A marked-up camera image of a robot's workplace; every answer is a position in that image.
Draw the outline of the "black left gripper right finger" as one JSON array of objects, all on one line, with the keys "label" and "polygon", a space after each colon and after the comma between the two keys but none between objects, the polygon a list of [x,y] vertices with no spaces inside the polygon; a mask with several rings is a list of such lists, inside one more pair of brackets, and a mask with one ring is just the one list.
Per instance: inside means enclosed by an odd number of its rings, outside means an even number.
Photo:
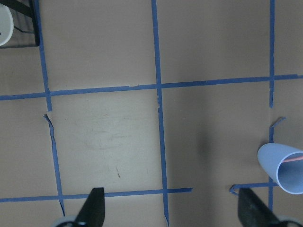
[{"label": "black left gripper right finger", "polygon": [[279,219],[250,188],[239,190],[238,218],[243,227],[281,226]]}]

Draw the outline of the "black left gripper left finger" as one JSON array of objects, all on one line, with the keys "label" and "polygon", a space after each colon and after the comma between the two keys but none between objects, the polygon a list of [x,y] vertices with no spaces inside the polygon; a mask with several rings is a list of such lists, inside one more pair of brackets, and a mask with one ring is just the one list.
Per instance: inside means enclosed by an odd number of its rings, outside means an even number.
[{"label": "black left gripper left finger", "polygon": [[105,221],[104,188],[93,188],[79,211],[75,223],[78,227],[102,227]]}]

